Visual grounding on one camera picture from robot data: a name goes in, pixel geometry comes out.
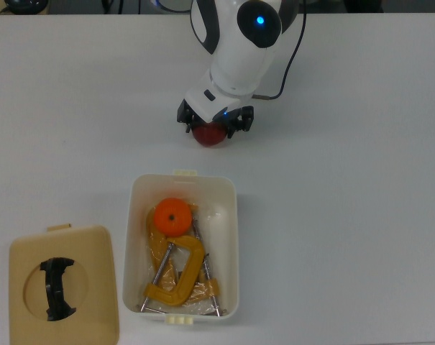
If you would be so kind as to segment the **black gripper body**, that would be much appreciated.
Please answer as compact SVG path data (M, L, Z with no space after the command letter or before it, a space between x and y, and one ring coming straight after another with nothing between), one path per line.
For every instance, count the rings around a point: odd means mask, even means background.
M242 124L241 113L242 113L241 108L236 108L233 110L228 110L227 108L225 108L222 109L219 113L217 113L213 117L213 122L223 123L232 126L241 126Z

